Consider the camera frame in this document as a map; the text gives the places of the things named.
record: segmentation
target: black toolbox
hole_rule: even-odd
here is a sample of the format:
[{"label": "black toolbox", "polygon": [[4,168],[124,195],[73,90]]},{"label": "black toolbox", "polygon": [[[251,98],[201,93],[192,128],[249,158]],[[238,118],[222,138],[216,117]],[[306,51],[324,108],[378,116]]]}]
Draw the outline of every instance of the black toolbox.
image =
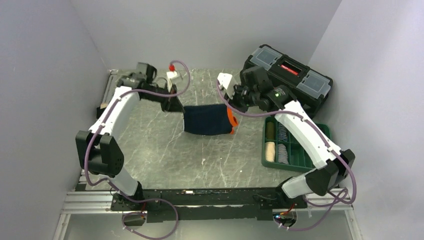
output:
[{"label": "black toolbox", "polygon": [[[267,44],[258,47],[247,58],[243,70],[254,66],[265,68],[274,87],[287,86],[296,95],[310,118],[315,117],[333,86],[333,80],[328,76],[322,75]],[[241,73],[240,80],[242,85],[245,85]]]}]

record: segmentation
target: orange cloth trim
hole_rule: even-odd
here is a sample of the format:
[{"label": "orange cloth trim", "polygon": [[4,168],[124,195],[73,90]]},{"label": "orange cloth trim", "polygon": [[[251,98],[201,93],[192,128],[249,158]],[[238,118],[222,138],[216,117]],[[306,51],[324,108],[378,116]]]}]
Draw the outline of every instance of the orange cloth trim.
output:
[{"label": "orange cloth trim", "polygon": [[233,116],[233,112],[228,107],[226,108],[226,113],[228,115],[228,120],[231,126],[236,127],[239,125],[239,122],[237,121],[237,118]]}]

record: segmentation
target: wall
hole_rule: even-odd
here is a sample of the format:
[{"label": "wall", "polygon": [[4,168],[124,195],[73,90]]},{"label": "wall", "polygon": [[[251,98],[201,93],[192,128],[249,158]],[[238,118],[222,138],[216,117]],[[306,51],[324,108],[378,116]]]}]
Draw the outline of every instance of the wall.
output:
[{"label": "wall", "polygon": [[270,44],[307,63],[341,0],[71,0],[106,65],[241,68]]},{"label": "wall", "polygon": [[317,119],[356,154],[364,239],[422,238],[423,39],[422,1],[343,0],[309,63],[334,79]]},{"label": "wall", "polygon": [[0,233],[52,239],[107,69],[68,0],[0,3]]}]

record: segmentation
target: green tray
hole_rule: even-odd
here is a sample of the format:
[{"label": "green tray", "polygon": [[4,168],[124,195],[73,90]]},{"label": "green tray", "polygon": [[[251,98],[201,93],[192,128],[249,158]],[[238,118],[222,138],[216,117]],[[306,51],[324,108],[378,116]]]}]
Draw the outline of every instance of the green tray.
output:
[{"label": "green tray", "polygon": [[[293,172],[302,172],[302,173],[309,172],[311,169],[313,169],[314,165],[312,164],[311,158],[306,153],[304,148],[299,144],[296,138],[289,131],[287,131],[288,141],[277,141],[277,140],[270,140],[265,138],[265,127],[267,125],[267,122],[275,123],[275,138],[277,138],[278,136],[277,120],[272,116],[267,117],[265,119],[265,123],[263,124],[263,130],[262,130],[262,160],[261,160],[262,165],[267,168],[283,169],[283,170],[288,170]],[[330,140],[332,139],[330,134],[330,128],[327,125],[316,123],[316,126]],[[274,142],[276,144],[275,162],[270,162],[265,160],[265,143],[267,142]],[[278,144],[285,145],[285,148],[287,149],[287,154],[288,154],[288,164],[278,162],[278,150],[277,150]]]}]

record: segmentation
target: navy blue fabric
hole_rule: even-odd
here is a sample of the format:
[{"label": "navy blue fabric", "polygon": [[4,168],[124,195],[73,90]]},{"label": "navy blue fabric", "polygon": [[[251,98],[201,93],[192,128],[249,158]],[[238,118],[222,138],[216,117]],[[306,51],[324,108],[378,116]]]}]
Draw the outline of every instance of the navy blue fabric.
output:
[{"label": "navy blue fabric", "polygon": [[233,130],[225,104],[184,107],[184,131],[196,135],[229,134]]}]

